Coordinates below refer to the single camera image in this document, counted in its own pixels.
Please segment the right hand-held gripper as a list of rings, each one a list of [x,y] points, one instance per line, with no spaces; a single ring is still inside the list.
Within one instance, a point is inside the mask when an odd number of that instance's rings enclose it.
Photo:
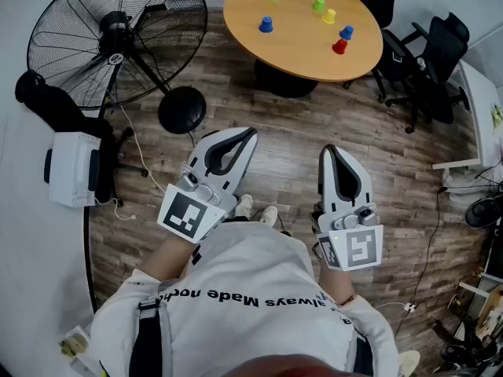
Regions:
[[[381,264],[384,227],[377,221],[376,204],[370,203],[372,182],[363,165],[343,149],[326,145],[319,156],[318,193],[322,210],[337,209],[336,194],[353,207],[361,206],[343,216],[321,214],[314,222],[321,262],[331,270]]]

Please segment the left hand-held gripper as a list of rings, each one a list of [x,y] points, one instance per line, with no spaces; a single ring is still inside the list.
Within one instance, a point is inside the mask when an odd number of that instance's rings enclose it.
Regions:
[[[237,205],[235,192],[257,143],[252,127],[204,136],[189,157],[191,167],[184,165],[177,183],[167,186],[157,223],[190,243],[206,239]]]

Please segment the person's right forearm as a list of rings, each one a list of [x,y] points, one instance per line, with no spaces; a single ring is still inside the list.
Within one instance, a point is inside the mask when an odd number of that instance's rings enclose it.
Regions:
[[[321,264],[318,284],[338,306],[343,306],[355,296],[351,273],[329,269],[325,263]]]

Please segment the person's left forearm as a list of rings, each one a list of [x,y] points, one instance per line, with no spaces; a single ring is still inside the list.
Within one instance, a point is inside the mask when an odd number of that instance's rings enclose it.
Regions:
[[[195,248],[195,244],[170,232],[139,269],[157,280],[179,279]]]

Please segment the person's left white shoe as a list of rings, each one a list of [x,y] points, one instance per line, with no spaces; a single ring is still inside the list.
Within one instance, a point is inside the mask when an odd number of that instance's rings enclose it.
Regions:
[[[234,215],[236,218],[247,218],[251,217],[252,212],[252,196],[248,193],[240,197],[240,201],[235,207]]]

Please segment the person's white shoe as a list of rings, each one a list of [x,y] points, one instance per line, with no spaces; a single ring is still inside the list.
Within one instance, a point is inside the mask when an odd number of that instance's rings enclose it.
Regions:
[[[259,221],[264,225],[273,228],[277,222],[277,219],[278,219],[278,209],[276,206],[270,205],[262,211]]]
[[[235,207],[234,215],[236,218],[247,218],[251,217],[252,212],[252,196],[248,193],[240,197],[240,201]]]

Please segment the person's right white shoe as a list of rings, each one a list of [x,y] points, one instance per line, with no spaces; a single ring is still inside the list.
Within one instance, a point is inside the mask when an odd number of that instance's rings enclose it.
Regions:
[[[259,221],[264,225],[273,228],[277,222],[277,219],[278,219],[278,209],[276,206],[270,205],[262,211]]]

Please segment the black round device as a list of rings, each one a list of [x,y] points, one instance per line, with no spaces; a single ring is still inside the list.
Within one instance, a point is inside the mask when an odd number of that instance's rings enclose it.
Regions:
[[[503,194],[475,201],[465,213],[466,223],[475,229],[486,228],[503,217]]]

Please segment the white box appliance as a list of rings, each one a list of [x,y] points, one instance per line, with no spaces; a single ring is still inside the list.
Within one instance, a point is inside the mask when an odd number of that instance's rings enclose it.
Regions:
[[[46,153],[44,181],[49,199],[67,207],[96,203],[101,139],[83,132],[54,134]]]

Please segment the white desk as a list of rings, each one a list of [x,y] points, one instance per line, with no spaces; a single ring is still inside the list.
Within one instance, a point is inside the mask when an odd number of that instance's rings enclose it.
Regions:
[[[497,165],[503,154],[503,121],[495,126],[491,110],[498,106],[503,110],[496,86],[470,64],[460,60],[451,76],[459,81],[468,98],[474,124],[477,156],[431,165],[433,170],[445,170],[457,167],[490,167]]]

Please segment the person's white printed shirt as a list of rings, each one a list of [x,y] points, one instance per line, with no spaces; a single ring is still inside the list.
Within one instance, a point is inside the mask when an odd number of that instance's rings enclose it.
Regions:
[[[180,280],[136,269],[98,310],[91,349],[109,377],[221,377],[261,360],[320,372],[398,377],[383,315],[355,295],[338,306],[305,244],[258,222],[223,223]]]

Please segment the black office chair with headrest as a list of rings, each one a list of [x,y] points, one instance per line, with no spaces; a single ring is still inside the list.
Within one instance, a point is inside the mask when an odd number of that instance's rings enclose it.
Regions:
[[[446,87],[449,77],[461,58],[468,51],[469,30],[453,13],[447,18],[437,16],[431,19],[430,28],[425,31],[418,23],[412,23],[414,32],[400,40],[416,59],[423,57],[426,68],[414,72],[407,82],[413,90],[416,105],[412,105],[411,125],[406,132],[415,130],[417,114],[422,112],[426,121],[439,121],[445,124],[453,122],[453,104],[462,103],[469,110],[468,98],[462,87],[459,93],[450,96]],[[385,101],[387,106],[405,104]]]

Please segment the cluttered white shelf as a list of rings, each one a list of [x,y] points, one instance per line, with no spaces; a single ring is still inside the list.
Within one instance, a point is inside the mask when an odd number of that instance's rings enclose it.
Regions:
[[[481,377],[503,363],[503,278],[480,273],[475,286],[460,282],[447,310],[459,324],[453,333],[438,320],[432,326],[443,341],[435,374]]]

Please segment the large black pedestal fan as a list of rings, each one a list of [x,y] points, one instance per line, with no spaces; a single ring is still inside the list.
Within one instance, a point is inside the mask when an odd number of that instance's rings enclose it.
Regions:
[[[27,66],[82,111],[160,91],[161,126],[186,134],[202,122],[206,101],[196,88],[171,82],[206,31],[205,0],[53,0],[31,33]]]

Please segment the black table pedestal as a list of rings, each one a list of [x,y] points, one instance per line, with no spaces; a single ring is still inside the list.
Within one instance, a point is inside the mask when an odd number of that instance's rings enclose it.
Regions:
[[[259,59],[255,61],[255,77],[260,86],[279,97],[286,98],[305,97],[318,85],[316,80],[291,75]]]

